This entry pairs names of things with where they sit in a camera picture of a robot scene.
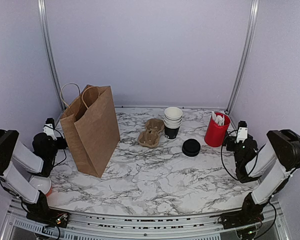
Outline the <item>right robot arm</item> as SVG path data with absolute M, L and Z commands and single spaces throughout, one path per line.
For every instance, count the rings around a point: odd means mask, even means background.
M 241 127 L 236 130 L 236 136 L 227 135 L 223 146 L 233 152 L 235 180 L 249 183 L 261 179 L 262 182 L 247 194 L 240 210 L 220 216 L 224 229 L 262 221 L 264 207 L 300 168 L 300 136 L 294 131 L 270 130 L 266 134 L 267 142 L 262 147 L 258 147 L 253 137 L 245 131 Z

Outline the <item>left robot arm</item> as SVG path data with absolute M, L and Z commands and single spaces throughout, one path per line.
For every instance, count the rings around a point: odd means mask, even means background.
M 49 227 L 66 228 L 69 212 L 50 208 L 46 194 L 32 185 L 14 165 L 18 163 L 33 179 L 49 179 L 59 150 L 58 142 L 41 132 L 34 136 L 32 147 L 30 150 L 20 141 L 18 131 L 0 129 L 0 184 L 21 200 L 27 219 Z

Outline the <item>brown paper bag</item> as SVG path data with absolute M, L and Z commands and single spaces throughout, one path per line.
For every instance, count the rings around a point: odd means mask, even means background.
M 100 178 L 120 141 L 111 87 L 87 85 L 59 121 L 78 171 Z

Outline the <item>cardboard cup carrier tray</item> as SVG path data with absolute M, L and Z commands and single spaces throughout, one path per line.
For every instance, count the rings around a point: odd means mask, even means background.
M 157 118 L 149 119 L 145 123 L 145 130 L 138 136 L 138 143 L 147 148 L 156 148 L 160 141 L 160 133 L 164 130 L 164 121 Z

